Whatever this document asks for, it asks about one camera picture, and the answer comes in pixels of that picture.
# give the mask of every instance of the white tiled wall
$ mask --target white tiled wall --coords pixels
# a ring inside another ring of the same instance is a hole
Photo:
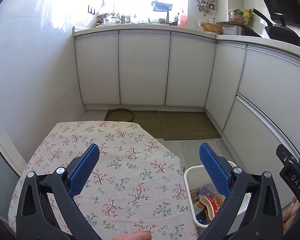
[[[0,123],[28,162],[57,122],[83,114],[72,26],[92,27],[102,0],[3,0]]]
[[[212,14],[203,16],[203,12],[198,11],[197,0],[188,0],[188,28],[198,29],[198,21],[208,22],[215,17],[217,22],[228,21],[228,11],[231,9],[244,9],[243,0],[216,0],[214,2],[216,10]]]
[[[265,15],[269,20],[270,18],[270,13],[268,11],[268,8],[264,2],[264,0],[243,0],[244,1],[244,9],[249,10],[249,9],[257,9],[260,11],[263,15]],[[259,16],[253,14],[253,26],[252,29],[258,33],[260,36],[264,38],[269,38],[268,34],[266,33],[264,27],[267,26],[266,22],[261,19]]]

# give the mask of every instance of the human hand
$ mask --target human hand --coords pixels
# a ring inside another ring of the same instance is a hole
[[[112,238],[112,240],[151,240],[151,238],[151,233],[148,230],[139,230],[132,234],[116,236],[115,238]]]
[[[282,218],[283,221],[283,232],[285,233],[290,226],[297,214],[297,211],[300,207],[300,203],[296,197],[293,198],[293,203],[285,210],[285,214]]]

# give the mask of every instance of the white countertop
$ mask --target white countertop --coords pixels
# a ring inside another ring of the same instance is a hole
[[[85,34],[98,33],[104,31],[118,31],[118,30],[161,30],[161,31],[188,33],[188,34],[198,35],[210,39],[215,39],[218,41],[237,41],[237,42],[245,42],[245,43],[256,44],[261,46],[267,46],[300,57],[300,47],[283,41],[252,37],[252,36],[214,35],[199,30],[192,30],[192,29],[187,29],[187,28],[182,28],[177,26],[159,25],[159,24],[125,24],[125,25],[110,25],[110,26],[105,25],[105,26],[100,26],[92,29],[73,32],[73,36],[78,37]]]
[[[247,42],[250,44],[263,45],[263,46],[279,49],[288,52],[289,54],[293,54],[297,57],[300,57],[300,47],[283,41],[252,37],[252,36],[239,36],[239,35],[217,35],[216,40],[240,41],[240,42]]]

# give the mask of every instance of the white trash can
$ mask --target white trash can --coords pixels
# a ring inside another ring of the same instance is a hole
[[[236,166],[233,162],[231,162],[231,161],[228,161],[228,162],[230,163],[230,165],[232,167]],[[195,218],[190,191],[192,191],[196,188],[203,187],[203,186],[205,186],[209,183],[212,183],[212,180],[210,179],[210,176],[207,173],[204,165],[190,167],[189,169],[186,170],[183,178],[184,178],[185,185],[186,185],[186,191],[187,191],[187,195],[188,195],[188,200],[189,200],[190,209],[191,209],[191,215],[192,215],[192,219],[194,221],[194,224],[196,225],[196,227],[207,228],[208,224],[207,225],[200,224],[197,221],[197,219]],[[243,219],[243,216],[244,216],[244,214],[247,210],[249,200],[250,200],[250,196],[251,196],[250,193],[245,194],[244,199],[243,199],[242,204],[241,204],[241,207],[240,207],[239,212],[237,214],[237,217],[235,218],[228,234],[231,234],[231,233],[238,230],[238,228],[240,226],[240,223]]]

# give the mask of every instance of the floor mat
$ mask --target floor mat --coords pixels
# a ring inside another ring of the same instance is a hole
[[[159,111],[131,112],[134,114],[133,122],[140,124],[140,126],[150,133],[154,138],[163,138]],[[128,111],[114,111],[107,116],[106,120],[129,122],[131,118],[132,115]]]
[[[196,140],[221,137],[204,112],[160,111],[160,120],[164,140]]]

